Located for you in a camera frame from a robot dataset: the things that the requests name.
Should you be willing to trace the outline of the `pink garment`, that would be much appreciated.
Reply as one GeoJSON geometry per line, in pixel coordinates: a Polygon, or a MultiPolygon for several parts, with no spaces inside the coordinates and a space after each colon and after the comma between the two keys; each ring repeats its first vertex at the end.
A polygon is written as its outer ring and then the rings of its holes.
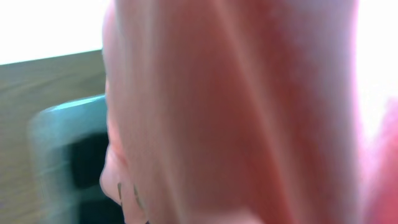
{"type": "Polygon", "coordinates": [[[125,223],[396,223],[397,100],[367,138],[357,1],[111,0],[101,188],[125,223]]]}

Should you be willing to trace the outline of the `black garment with tape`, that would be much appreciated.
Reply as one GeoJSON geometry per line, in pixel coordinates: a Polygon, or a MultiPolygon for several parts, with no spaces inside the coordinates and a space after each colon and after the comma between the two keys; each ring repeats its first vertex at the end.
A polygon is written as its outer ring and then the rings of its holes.
{"type": "Polygon", "coordinates": [[[94,133],[68,145],[73,188],[79,193],[79,224],[122,224],[121,207],[105,196],[100,186],[108,135],[94,133]]]}

